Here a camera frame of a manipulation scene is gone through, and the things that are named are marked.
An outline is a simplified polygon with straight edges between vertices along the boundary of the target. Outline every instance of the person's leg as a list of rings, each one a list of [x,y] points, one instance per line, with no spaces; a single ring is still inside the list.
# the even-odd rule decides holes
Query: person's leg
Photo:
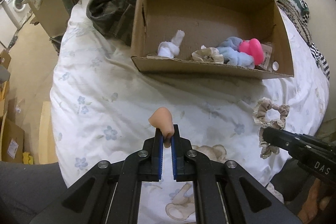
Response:
[[[0,161],[0,197],[20,224],[28,224],[66,189],[58,163]]]

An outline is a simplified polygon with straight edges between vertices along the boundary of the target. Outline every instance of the bed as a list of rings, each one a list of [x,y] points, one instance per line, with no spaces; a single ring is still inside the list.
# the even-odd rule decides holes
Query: bed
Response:
[[[89,0],[72,9],[50,92],[56,154],[69,187],[100,160],[117,162],[154,135],[148,118],[167,107],[180,134],[212,160],[237,161],[267,186],[289,155],[260,157],[259,128],[252,117],[257,101],[290,106],[285,129],[314,135],[325,114],[329,82],[310,48],[281,12],[290,42],[294,78],[253,80],[143,75],[130,47],[106,39],[87,17]],[[269,119],[278,113],[267,112]],[[143,183],[139,223],[193,223],[191,183],[172,179],[171,152],[164,150],[163,179]]]

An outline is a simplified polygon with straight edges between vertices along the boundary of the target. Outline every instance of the metal screw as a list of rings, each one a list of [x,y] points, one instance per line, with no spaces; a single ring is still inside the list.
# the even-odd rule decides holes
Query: metal screw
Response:
[[[196,151],[196,150],[189,150],[189,151],[187,152],[187,155],[188,155],[189,157],[195,157],[195,156],[197,155],[197,151]]]
[[[98,167],[101,169],[106,168],[107,166],[109,166],[110,162],[107,160],[101,160],[100,162],[98,162]]]
[[[147,157],[148,156],[148,151],[147,150],[140,150],[138,152],[139,157]]]
[[[227,167],[229,167],[229,168],[236,168],[236,167],[237,167],[237,163],[236,163],[234,160],[228,160],[228,161],[226,162],[226,165],[227,165]]]

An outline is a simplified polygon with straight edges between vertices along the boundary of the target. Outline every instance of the pink plastic object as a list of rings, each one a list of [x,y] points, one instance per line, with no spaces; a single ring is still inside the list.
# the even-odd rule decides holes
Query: pink plastic object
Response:
[[[252,38],[249,42],[243,41],[240,43],[238,51],[251,55],[256,66],[264,61],[263,48],[258,39]]]

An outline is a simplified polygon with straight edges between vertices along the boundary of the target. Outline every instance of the white label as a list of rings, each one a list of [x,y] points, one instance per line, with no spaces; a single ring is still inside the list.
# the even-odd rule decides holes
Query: white label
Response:
[[[264,61],[259,66],[263,68],[264,70],[267,70],[269,60],[271,59],[272,47],[267,46],[265,44],[261,44],[261,47],[264,52]]]
[[[12,139],[9,144],[7,154],[10,155],[14,159],[18,147],[19,145],[16,143],[16,141]]]

